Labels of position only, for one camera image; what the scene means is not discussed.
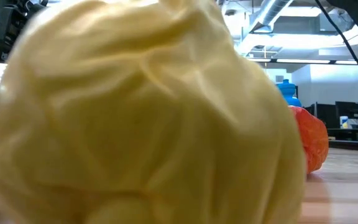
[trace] ceiling light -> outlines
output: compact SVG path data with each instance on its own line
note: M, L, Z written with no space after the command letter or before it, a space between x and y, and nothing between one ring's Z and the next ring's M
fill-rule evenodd
M287 7L280 12L280 16L316 17L320 13L319 7Z
M329 60L277 59L278 63L329 63Z
M339 60L339 61L336 61L335 64L341 64L341 65L357 65L357 62L356 62L356 61Z
M268 58L247 58L253 62L270 62L271 60Z
M338 60L335 62L337 65L357 65L356 61L353 60Z

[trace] black cable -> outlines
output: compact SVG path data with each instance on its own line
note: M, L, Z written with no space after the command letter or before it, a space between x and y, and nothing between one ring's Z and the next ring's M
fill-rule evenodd
M321 9L321 12L324 13L324 15L326 16L327 20L329 21L329 23L331 23L331 25L333 25L333 27L336 29L336 31L339 33L339 35L342 37L343 42L345 43L347 49L349 49L349 52L351 53L353 59L357 62L358 64L358 58L356 56L356 54L354 53L351 45L349 44L349 42L347 41L345 35L343 35L342 31L338 28L338 26L335 24L335 22L331 19L331 17L328 15L328 12L325 10L325 8L323 7L323 5L321 5L319 0L315 0L318 7Z

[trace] red vegetable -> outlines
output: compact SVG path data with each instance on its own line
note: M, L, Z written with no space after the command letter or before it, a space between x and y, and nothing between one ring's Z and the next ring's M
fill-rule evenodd
M308 174L321 168L328 155L328 133L322 121L307 110L290 106L298 123L303 149L306 153Z

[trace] desk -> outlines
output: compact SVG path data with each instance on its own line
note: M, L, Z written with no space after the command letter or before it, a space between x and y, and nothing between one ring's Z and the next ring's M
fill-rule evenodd
M307 178L299 223L358 224L358 151L330 149ZM12 223L0 217L0 224Z
M351 140L357 141L358 129L341 129L341 128L328 128L329 137L335 137L336 140Z
M329 147L335 149L350 149L358 151L358 141L330 140Z

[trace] computer monitor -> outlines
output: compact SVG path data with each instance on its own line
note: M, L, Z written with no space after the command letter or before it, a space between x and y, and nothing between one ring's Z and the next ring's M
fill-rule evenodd
M303 109L307 110L309 112L309 114L314 115L314 104L312 104L308 107L304 107Z
M337 116L347 116L349 119L358 119L358 103L335 102Z
M340 128L339 117L336 113L336 105L316 104L317 118L320 119L327 128Z

